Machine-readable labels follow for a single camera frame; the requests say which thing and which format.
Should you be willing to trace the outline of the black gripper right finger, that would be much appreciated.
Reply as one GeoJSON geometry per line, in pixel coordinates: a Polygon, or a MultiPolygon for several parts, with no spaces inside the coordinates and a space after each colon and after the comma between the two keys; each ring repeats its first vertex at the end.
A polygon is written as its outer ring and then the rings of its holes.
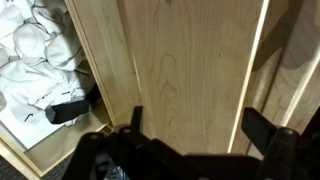
{"type": "Polygon", "coordinates": [[[241,129],[256,147],[267,147],[277,131],[275,125],[252,107],[244,109],[241,129]]]}

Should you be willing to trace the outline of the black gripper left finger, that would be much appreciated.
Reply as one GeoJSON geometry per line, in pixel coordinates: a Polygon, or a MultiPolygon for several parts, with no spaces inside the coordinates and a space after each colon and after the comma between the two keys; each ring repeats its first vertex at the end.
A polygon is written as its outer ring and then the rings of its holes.
{"type": "Polygon", "coordinates": [[[143,117],[143,107],[142,106],[135,106],[133,109],[133,112],[132,112],[130,126],[133,129],[140,131],[142,117],[143,117]]]}

